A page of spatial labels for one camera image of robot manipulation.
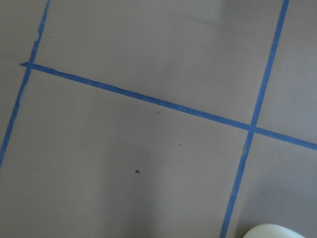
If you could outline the white lidded container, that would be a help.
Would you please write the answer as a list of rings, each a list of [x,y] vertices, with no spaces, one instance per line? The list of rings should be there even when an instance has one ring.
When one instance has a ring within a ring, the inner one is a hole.
[[[242,238],[305,238],[305,236],[276,224],[261,224],[248,230]]]

